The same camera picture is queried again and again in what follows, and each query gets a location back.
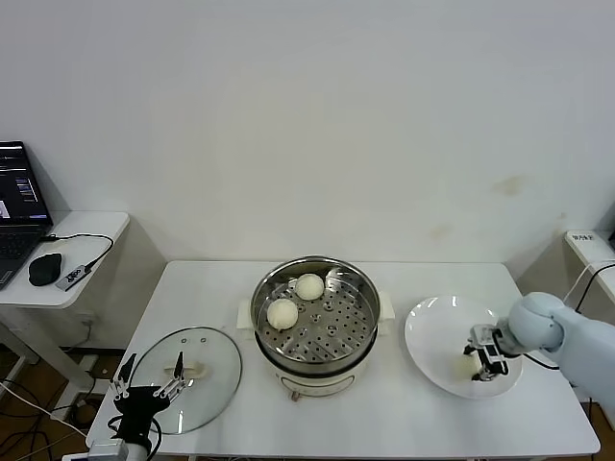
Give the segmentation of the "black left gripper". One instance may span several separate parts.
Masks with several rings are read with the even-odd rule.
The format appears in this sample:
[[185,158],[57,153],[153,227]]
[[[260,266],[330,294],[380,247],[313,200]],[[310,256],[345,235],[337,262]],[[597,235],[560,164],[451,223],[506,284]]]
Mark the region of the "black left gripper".
[[113,403],[121,416],[115,435],[124,441],[148,441],[155,416],[169,407],[169,398],[176,398],[185,388],[184,353],[179,352],[172,377],[161,388],[129,388],[135,358],[136,354],[133,353],[111,380]]

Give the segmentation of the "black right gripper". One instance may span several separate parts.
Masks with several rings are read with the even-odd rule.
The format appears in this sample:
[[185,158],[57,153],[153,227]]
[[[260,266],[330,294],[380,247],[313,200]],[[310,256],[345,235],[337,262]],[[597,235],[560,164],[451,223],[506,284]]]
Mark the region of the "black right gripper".
[[498,330],[491,325],[476,325],[470,329],[469,343],[463,354],[473,356],[479,363],[478,370],[472,374],[473,381],[489,382],[499,374],[509,373],[507,361],[496,342],[496,332]]

